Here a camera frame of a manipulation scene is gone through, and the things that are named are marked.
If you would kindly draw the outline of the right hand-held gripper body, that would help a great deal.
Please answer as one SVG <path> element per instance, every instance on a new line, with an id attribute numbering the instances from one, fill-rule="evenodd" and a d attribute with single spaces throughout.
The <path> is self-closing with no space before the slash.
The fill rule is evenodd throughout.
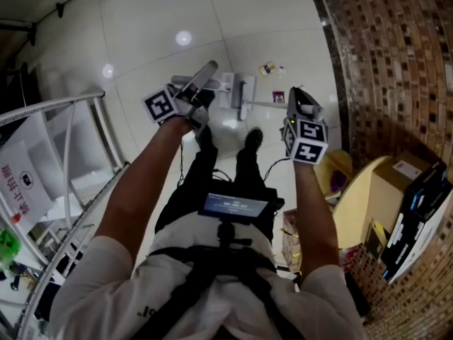
<path id="1" fill-rule="evenodd" d="M 328 148 L 328 131 L 323 123 L 285 118 L 282 140 L 292 161 L 319 164 Z"/>

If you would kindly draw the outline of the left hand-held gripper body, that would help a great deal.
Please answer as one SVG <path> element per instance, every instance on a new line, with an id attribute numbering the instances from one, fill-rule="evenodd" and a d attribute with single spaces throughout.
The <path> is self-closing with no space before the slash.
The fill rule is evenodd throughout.
<path id="1" fill-rule="evenodd" d="M 209 122 L 208 109 L 197 98 L 201 90 L 194 84 L 179 89 L 167 84 L 142 99 L 142 105 L 153 123 L 162 125 L 174 117 L 185 118 L 196 133 Z"/>

